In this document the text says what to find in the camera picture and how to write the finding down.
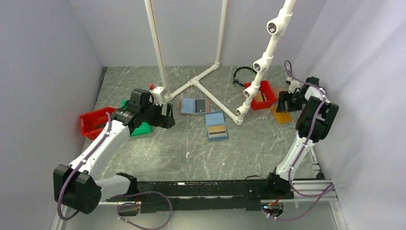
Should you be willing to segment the orange card holder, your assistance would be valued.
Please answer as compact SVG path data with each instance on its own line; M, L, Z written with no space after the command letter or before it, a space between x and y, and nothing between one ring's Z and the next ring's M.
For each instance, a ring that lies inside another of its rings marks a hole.
M285 123L290 123L292 122L292 118L289 114L289 112L284 111L284 112L277 112L276 111L277 107L273 106L271 107L271 111L275 117L275 120L278 124L285 124Z

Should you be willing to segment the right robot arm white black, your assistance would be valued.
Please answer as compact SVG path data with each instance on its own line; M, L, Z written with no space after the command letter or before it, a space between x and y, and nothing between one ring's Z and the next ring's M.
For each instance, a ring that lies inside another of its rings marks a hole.
M282 91L278 102L277 112L287 102L289 112L300 110L301 114L296 121L293 144L282 162L266 178L264 194L270 199L294 191L297 166L316 143L327 137L339 110L339 106L327 98L319 78L308 77L301 83L301 88L294 93Z

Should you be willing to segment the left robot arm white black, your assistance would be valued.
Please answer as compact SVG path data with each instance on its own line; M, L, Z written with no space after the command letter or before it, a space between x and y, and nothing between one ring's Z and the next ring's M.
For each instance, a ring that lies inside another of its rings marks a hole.
M54 199L61 219L62 206L77 213L91 213L100 201L120 196L132 201L138 193L137 179L119 172L96 180L110 154L117 150L143 123L169 129L175 125L173 106L165 101L167 89L159 86L151 90L134 89L126 105L107 112L107 123L101 133L68 165L58 165L53 172Z

